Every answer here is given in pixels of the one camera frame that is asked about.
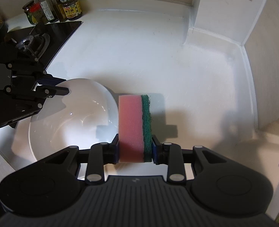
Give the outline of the brown sauce jar yellow label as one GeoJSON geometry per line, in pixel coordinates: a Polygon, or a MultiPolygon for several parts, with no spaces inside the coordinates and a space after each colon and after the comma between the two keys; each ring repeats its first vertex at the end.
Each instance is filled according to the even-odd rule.
{"type": "Polygon", "coordinates": [[[79,19],[83,15],[78,0],[60,0],[60,2],[69,21],[79,19]]]}

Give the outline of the green pickle jar red lid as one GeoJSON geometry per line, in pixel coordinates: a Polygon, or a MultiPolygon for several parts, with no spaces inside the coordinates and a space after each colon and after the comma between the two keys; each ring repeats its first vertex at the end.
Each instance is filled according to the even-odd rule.
{"type": "Polygon", "coordinates": [[[48,23],[40,3],[35,3],[34,0],[32,0],[23,6],[23,10],[30,24],[37,25],[39,23],[48,23]]]}

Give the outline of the clear bottle white label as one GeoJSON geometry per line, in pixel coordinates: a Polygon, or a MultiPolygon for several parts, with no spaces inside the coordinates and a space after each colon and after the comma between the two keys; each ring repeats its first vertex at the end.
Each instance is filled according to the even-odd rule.
{"type": "Polygon", "coordinates": [[[52,1],[51,0],[38,0],[38,1],[40,3],[40,6],[41,6],[48,22],[54,23],[54,22],[58,21],[58,17],[53,8],[52,1]]]}

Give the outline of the white ceramic bowl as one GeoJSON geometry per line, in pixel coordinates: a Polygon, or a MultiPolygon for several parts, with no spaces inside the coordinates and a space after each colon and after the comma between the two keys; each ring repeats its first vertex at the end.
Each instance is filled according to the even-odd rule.
{"type": "Polygon", "coordinates": [[[48,98],[30,121],[30,147],[37,160],[71,145],[84,150],[112,142],[118,132],[118,107],[107,88],[91,79],[70,79],[60,86],[69,93],[48,98]]]}

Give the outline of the pink green scrub sponge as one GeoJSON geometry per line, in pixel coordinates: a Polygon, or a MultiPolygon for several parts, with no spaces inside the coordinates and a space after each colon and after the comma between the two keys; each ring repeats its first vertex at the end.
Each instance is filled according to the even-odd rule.
{"type": "Polygon", "coordinates": [[[119,161],[152,161],[150,99],[147,95],[122,95],[118,99],[119,161]]]}

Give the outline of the black gas stove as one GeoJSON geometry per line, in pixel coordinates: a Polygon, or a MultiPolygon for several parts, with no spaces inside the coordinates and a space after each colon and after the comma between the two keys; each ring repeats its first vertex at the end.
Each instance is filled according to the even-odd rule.
{"type": "Polygon", "coordinates": [[[8,31],[0,25],[0,82],[11,77],[33,78],[46,75],[46,69],[81,21],[39,23],[34,27],[8,31]]]}

